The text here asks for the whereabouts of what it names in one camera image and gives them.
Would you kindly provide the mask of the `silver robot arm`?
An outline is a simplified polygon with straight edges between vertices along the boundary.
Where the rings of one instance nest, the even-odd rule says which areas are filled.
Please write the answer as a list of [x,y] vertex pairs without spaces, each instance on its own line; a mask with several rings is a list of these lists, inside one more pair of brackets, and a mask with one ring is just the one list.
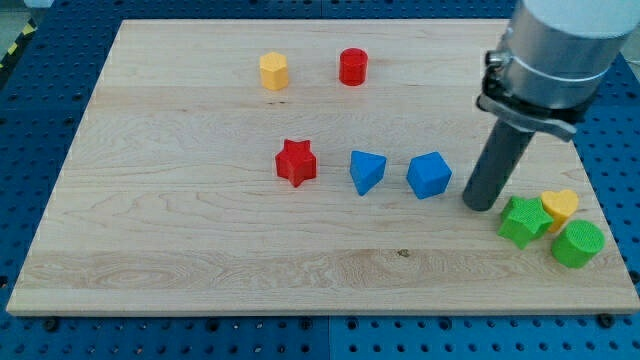
[[639,23],[639,0],[520,0],[496,49],[485,55],[480,109],[502,141],[536,132],[564,141],[596,97]]

